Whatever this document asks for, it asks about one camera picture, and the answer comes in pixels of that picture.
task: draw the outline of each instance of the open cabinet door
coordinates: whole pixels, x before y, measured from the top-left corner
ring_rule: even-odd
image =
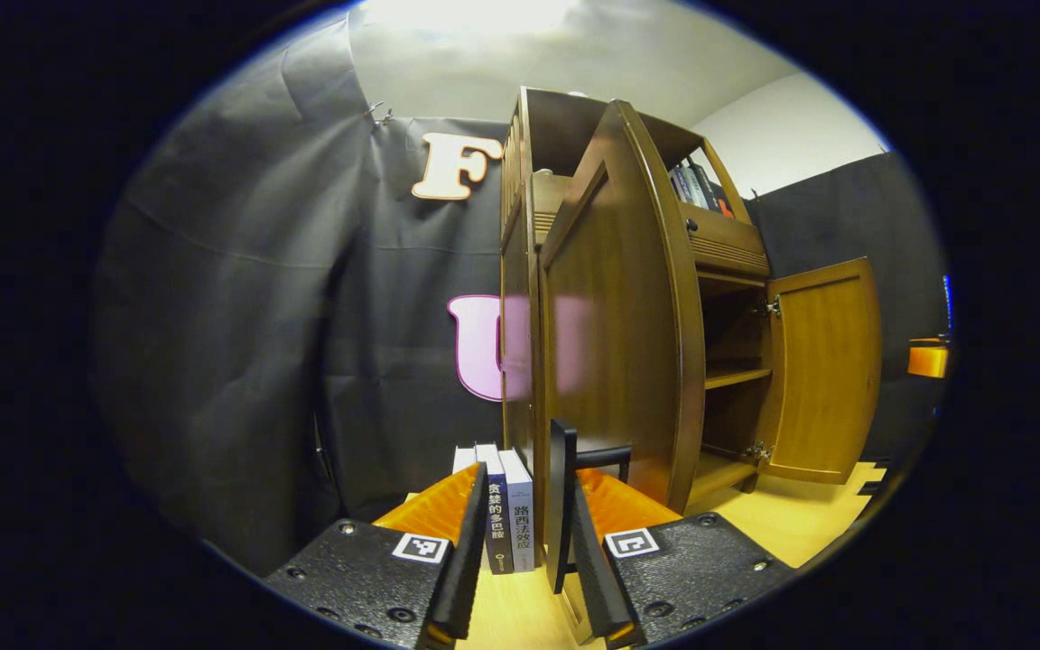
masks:
[[[769,284],[773,378],[758,425],[763,473],[846,484],[880,386],[880,309],[869,260]]]
[[[540,301],[545,417],[570,422],[580,451],[631,445],[628,484],[681,513],[701,446],[705,344],[672,192],[640,115],[610,103],[540,251]]]

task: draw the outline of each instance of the door hinge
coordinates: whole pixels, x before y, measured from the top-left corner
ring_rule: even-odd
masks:
[[[773,302],[763,302],[760,307],[754,310],[757,316],[769,316],[770,313],[778,318],[781,317],[781,293],[773,296]]]
[[[755,457],[758,461],[769,462],[773,460],[773,447],[764,448],[761,441],[752,441],[752,444],[744,449],[744,452]]]

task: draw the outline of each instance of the bookshelf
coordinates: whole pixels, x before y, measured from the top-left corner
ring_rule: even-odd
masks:
[[[697,151],[733,216],[677,196]],[[695,484],[846,482],[879,390],[866,260],[775,279],[711,146],[620,100],[521,87],[502,170],[503,441],[541,539],[550,417],[632,445],[628,482],[677,513]]]

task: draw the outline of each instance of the book stack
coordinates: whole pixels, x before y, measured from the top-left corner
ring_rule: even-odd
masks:
[[[669,180],[673,183],[676,196],[682,202],[691,203],[701,209],[714,211],[717,214],[733,217],[733,211],[729,209],[728,194],[722,186],[708,179],[705,167],[695,163],[693,157],[687,157],[687,166],[684,163],[673,167],[673,172],[668,173]]]
[[[457,448],[451,473],[473,462],[488,466],[488,529],[484,531],[483,564],[494,573],[532,571],[531,476],[515,449],[499,451],[495,444]]]

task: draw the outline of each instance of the drawer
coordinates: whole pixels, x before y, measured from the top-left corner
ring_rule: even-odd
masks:
[[[711,213],[685,202],[681,218],[693,219],[697,230],[688,233],[688,246],[699,268],[731,270],[746,276],[769,277],[769,257],[756,227]]]
[[[565,200],[565,190],[569,188],[570,181],[570,176],[531,175],[532,235],[537,248],[544,243],[548,231],[552,230],[552,222],[556,219],[557,210],[561,210],[561,202]]]

